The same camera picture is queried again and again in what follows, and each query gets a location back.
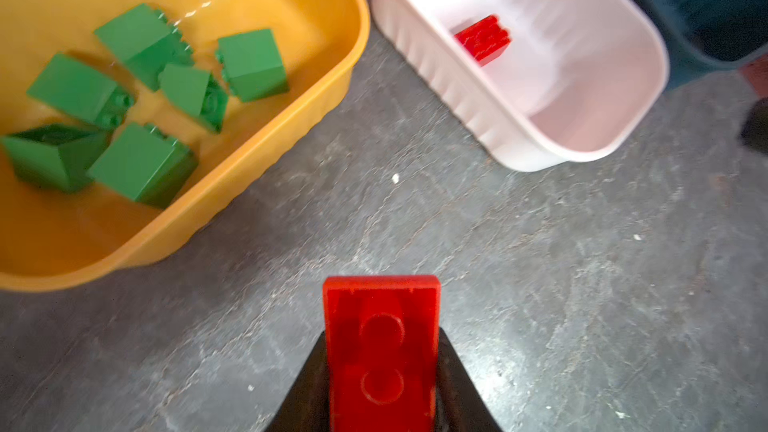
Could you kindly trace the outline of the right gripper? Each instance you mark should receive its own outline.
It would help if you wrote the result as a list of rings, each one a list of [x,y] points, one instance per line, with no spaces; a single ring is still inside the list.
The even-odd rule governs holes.
[[[768,100],[758,100],[750,109],[740,133],[741,143],[756,152],[768,153]]]

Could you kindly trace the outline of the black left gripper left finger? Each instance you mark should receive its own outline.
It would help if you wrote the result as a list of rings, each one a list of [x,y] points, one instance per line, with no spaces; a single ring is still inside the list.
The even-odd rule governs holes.
[[[265,431],[329,431],[329,390],[326,337],[322,332]]]

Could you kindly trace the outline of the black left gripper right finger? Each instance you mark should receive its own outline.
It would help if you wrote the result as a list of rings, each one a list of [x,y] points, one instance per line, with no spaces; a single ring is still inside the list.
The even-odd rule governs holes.
[[[438,338],[436,384],[436,431],[502,431],[442,328]]]

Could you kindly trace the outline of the red lego brick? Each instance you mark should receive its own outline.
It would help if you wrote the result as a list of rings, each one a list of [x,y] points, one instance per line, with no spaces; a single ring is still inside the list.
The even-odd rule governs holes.
[[[432,275],[325,280],[331,430],[433,430],[440,295]]]
[[[489,15],[464,28],[454,38],[480,65],[485,66],[499,58],[511,44],[512,38],[497,15]]]

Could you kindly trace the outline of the green lego brick front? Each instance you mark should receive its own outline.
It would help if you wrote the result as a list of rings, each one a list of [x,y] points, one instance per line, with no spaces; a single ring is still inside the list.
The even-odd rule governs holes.
[[[166,208],[197,166],[195,153],[183,142],[151,123],[130,123],[87,174],[135,203]]]

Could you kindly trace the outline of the green curved lego brick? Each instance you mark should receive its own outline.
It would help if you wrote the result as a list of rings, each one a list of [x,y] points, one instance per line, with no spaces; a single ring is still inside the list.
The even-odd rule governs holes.
[[[229,95],[211,72],[169,63],[159,82],[161,92],[177,110],[211,133],[221,132]]]

